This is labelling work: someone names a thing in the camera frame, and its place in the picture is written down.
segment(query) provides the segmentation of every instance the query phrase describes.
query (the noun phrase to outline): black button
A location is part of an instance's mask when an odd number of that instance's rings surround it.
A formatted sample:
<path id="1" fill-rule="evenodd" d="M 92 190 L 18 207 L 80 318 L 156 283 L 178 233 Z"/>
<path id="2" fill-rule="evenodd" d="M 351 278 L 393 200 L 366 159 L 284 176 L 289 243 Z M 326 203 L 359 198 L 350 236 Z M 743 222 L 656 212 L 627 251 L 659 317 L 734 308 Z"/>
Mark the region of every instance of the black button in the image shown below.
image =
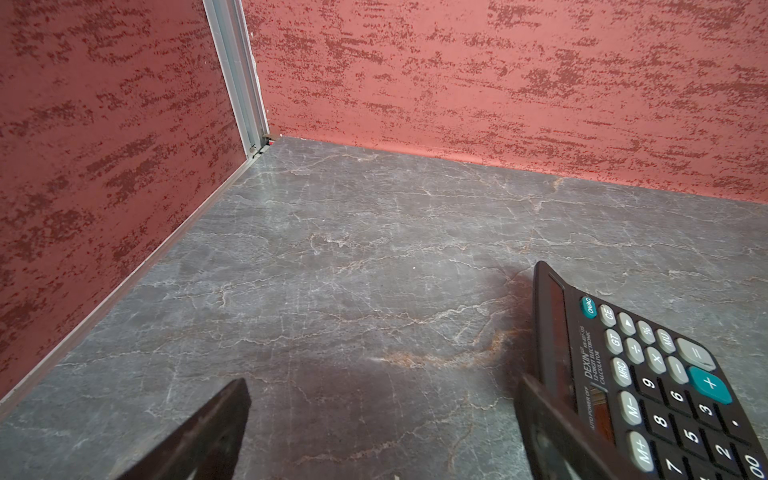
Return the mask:
<path id="1" fill-rule="evenodd" d="M 645 365 L 636 365 L 632 369 L 634 370 L 634 384 L 637 391 L 646 398 L 656 400 L 659 403 L 663 402 L 661 385 L 656 374 Z"/>
<path id="2" fill-rule="evenodd" d="M 662 383 L 661 391 L 664 393 L 664 403 L 669 405 L 671 409 L 689 417 L 694 416 L 694 413 L 690 410 L 690 403 L 688 403 L 688 399 L 685 396 L 685 390 L 680 388 L 678 384 L 669 381 Z"/>
<path id="3" fill-rule="evenodd" d="M 739 465 L 736 463 L 736 454 L 731 450 L 730 440 L 712 430 L 704 430 L 703 433 L 712 462 L 728 472 L 739 473 Z"/>
<path id="4" fill-rule="evenodd" d="M 720 420 L 723 422 L 725 432 L 746 444 L 750 444 L 750 427 L 746 416 L 733 406 L 718 405 L 717 413 L 720 414 Z"/>
<path id="5" fill-rule="evenodd" d="M 674 418 L 675 433 L 680 446 L 688 452 L 701 458 L 708 458 L 707 449 L 704 448 L 704 439 L 701 438 L 699 425 L 693 420 L 677 416 Z"/>
<path id="6" fill-rule="evenodd" d="M 744 449 L 741 445 L 733 447 L 736 450 L 736 457 L 741 465 L 741 472 L 749 480 L 764 480 L 766 477 L 766 460 L 760 453 L 755 453 Z"/>
<path id="7" fill-rule="evenodd" d="M 715 469 L 712 465 L 699 462 L 695 458 L 688 459 L 688 468 L 690 476 L 694 480 L 717 480 Z"/>
<path id="8" fill-rule="evenodd" d="M 674 430 L 670 420 L 669 410 L 654 402 L 643 402 L 645 427 L 660 439 L 675 443 Z"/>
<path id="9" fill-rule="evenodd" d="M 686 393 L 688 394 L 690 404 L 694 409 L 694 417 L 696 417 L 696 420 L 702 422 L 711 429 L 722 430 L 723 427 L 720 426 L 720 420 L 715 413 L 714 402 L 693 390 L 687 390 Z"/>
<path id="10" fill-rule="evenodd" d="M 655 447 L 659 473 L 664 480 L 688 480 L 682 452 L 664 442 L 656 442 Z"/>

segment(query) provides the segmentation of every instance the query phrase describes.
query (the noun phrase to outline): red textured wall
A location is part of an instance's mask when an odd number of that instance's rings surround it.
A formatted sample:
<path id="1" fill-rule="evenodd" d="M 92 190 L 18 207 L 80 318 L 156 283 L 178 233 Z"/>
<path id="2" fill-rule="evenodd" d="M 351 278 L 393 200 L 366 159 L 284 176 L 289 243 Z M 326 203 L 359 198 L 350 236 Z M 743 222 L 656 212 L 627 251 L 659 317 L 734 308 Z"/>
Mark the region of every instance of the red textured wall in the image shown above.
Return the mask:
<path id="1" fill-rule="evenodd" d="M 283 134 L 768 202 L 768 3 L 244 0 Z"/>
<path id="2" fill-rule="evenodd" d="M 201 0 L 0 5 L 0 396 L 245 160 Z"/>

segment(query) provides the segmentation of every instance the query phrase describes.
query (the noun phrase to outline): black calculator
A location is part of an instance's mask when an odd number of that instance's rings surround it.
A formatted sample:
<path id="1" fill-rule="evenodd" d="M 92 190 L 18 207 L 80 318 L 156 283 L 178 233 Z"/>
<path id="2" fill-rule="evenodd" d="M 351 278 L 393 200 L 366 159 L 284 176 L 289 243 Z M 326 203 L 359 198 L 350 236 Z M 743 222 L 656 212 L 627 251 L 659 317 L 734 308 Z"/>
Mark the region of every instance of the black calculator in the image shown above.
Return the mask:
<path id="1" fill-rule="evenodd" d="M 650 478 L 766 478 L 760 441 L 704 346 L 568 285 L 545 262 L 534 285 L 538 378 L 621 455 Z"/>

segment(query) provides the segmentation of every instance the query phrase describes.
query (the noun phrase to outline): gray marble surface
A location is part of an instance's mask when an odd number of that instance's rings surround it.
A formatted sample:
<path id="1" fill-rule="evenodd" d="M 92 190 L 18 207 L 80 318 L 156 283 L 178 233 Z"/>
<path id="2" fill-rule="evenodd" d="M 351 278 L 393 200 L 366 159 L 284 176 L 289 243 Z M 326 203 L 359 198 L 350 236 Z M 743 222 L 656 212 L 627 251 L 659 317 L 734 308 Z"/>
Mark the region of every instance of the gray marble surface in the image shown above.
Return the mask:
<path id="1" fill-rule="evenodd" d="M 237 478 L 528 478 L 537 260 L 701 339 L 768 445 L 766 214 L 283 138 L 0 425 L 0 476 L 113 478 L 243 376 Z"/>

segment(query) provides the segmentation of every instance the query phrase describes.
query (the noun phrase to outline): wall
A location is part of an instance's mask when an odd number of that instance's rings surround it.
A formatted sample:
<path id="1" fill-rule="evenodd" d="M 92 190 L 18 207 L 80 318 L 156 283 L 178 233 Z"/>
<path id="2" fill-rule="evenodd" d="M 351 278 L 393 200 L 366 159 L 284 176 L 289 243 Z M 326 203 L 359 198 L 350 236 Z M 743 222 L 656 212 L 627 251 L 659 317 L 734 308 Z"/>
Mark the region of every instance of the wall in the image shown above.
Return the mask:
<path id="1" fill-rule="evenodd" d="M 1 396 L 245 156 L 200 0 L 0 18 Z"/>
<path id="2" fill-rule="evenodd" d="M 283 134 L 768 202 L 768 4 L 245 0 Z"/>

